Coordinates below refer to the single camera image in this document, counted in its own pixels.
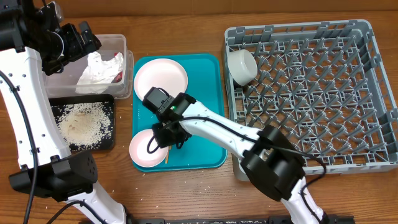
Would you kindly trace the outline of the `white napkin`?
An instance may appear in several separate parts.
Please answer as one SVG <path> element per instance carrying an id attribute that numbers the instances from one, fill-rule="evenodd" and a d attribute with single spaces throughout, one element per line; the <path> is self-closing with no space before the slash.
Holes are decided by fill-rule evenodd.
<path id="1" fill-rule="evenodd" d="M 115 56 L 110 60 L 102 60 L 100 53 L 90 53 L 87 58 L 88 65 L 77 82 L 75 92 L 78 94 L 104 92 L 119 73 L 118 61 Z"/>

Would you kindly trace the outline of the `red snack wrapper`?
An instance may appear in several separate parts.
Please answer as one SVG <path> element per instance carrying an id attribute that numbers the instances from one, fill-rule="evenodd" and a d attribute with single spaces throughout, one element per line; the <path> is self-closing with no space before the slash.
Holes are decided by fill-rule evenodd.
<path id="1" fill-rule="evenodd" d="M 118 83 L 118 82 L 120 82 L 120 81 L 122 80 L 122 78 L 123 78 L 123 63 L 124 63 L 124 56 L 123 56 L 123 53 L 121 53 L 121 52 L 115 53 L 114 56 L 119 60 L 119 61 L 118 61 L 118 62 L 119 62 L 119 68 L 118 68 L 119 73 L 115 76 L 115 78 L 113 79 L 112 82 L 113 82 L 113 83 Z"/>

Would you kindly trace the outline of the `white rice pile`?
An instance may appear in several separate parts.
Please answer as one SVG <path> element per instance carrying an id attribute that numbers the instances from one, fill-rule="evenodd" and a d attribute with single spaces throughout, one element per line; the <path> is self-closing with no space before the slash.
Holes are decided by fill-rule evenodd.
<path id="1" fill-rule="evenodd" d="M 111 140 L 112 111 L 104 102 L 66 105 L 56 119 L 58 130 L 74 150 L 98 149 L 105 140 Z"/>

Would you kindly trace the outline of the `grey rice bowl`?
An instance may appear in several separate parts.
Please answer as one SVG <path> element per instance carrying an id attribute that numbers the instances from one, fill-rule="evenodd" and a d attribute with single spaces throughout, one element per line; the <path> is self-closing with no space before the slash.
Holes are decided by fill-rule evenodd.
<path id="1" fill-rule="evenodd" d="M 247 85 L 257 75 L 257 63 L 246 50 L 237 50 L 227 55 L 227 65 L 233 80 L 241 86 Z"/>

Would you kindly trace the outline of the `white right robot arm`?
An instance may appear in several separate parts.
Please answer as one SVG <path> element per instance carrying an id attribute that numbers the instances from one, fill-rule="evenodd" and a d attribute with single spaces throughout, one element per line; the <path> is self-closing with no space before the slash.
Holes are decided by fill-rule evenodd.
<path id="1" fill-rule="evenodd" d="M 235 123 L 212 112 L 194 97 L 176 97 L 152 87 L 142 104 L 153 112 L 158 123 L 152 125 L 157 149 L 175 145 L 180 149 L 192 136 L 207 139 L 240 160 L 249 181 L 267 197 L 282 202 L 292 223 L 328 223 L 328 215 L 316 205 L 308 191 L 305 159 L 324 164 L 319 158 L 297 150 L 272 125 L 263 129 Z"/>

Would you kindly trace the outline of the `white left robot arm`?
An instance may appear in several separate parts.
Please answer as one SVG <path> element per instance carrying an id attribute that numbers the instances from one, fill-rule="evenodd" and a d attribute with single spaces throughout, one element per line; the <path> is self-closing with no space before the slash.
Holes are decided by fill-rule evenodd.
<path id="1" fill-rule="evenodd" d="M 72 154 L 60 134 L 44 76 L 97 51 L 89 25 L 64 24 L 55 2 L 1 2 L 1 94 L 17 141 L 19 172 L 11 187 L 30 198 L 52 198 L 76 207 L 93 223 L 134 223 L 127 208 L 98 182 L 92 154 Z"/>

